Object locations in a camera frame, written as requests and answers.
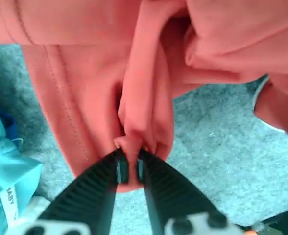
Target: white label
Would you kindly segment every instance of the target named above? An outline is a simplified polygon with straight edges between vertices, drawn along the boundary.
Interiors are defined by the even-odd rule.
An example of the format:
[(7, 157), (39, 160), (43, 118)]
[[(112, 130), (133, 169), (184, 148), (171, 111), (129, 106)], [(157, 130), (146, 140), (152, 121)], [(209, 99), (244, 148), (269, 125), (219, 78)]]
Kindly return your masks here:
[(1, 192), (0, 198), (7, 218), (8, 227), (13, 227), (18, 218), (18, 202), (15, 187), (7, 188)]

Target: orange sweatshirt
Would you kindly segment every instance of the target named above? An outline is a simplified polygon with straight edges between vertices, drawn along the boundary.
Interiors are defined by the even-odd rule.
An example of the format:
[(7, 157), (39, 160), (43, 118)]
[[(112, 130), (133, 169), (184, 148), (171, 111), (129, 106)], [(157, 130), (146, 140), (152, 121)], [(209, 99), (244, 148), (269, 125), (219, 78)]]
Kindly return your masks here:
[(122, 147), (166, 159), (172, 99), (268, 73), (255, 114), (288, 133), (288, 0), (0, 0), (0, 44), (22, 45), (74, 175)]

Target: gray floor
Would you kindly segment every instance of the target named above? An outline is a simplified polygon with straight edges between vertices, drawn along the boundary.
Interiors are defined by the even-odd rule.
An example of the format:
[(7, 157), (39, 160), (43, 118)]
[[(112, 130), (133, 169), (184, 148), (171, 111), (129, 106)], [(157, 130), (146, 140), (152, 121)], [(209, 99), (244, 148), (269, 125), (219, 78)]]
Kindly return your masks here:
[[(257, 85), (207, 85), (174, 102), (176, 135), (168, 163), (242, 225), (288, 210), (288, 136), (253, 116)], [(44, 163), (37, 194), (53, 199), (73, 177), (18, 46), (0, 47), (0, 108), (17, 121), (22, 153)], [(151, 234), (142, 190), (117, 195), (111, 234)]]

